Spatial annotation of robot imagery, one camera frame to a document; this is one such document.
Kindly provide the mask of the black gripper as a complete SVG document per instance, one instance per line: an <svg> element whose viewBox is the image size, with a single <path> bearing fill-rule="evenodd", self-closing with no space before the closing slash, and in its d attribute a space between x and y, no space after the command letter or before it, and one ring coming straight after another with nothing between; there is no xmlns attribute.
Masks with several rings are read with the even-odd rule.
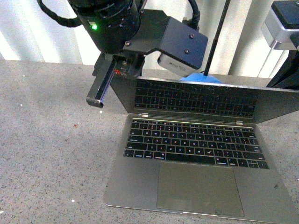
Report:
<svg viewBox="0 0 299 224"><path fill-rule="evenodd" d="M119 73L129 78L140 75L145 57L155 51L189 65L202 66L208 38L160 10L123 9L97 11L92 16L92 40L101 54L111 54Z"/></svg>

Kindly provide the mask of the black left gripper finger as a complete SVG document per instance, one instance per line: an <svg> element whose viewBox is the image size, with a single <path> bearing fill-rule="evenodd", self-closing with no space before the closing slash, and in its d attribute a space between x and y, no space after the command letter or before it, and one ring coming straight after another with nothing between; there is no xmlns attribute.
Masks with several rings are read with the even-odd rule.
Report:
<svg viewBox="0 0 299 224"><path fill-rule="evenodd" d="M95 76L95 80L86 97L89 105L103 108L103 99L113 79L116 64L117 62L113 55L100 54L92 73Z"/></svg>

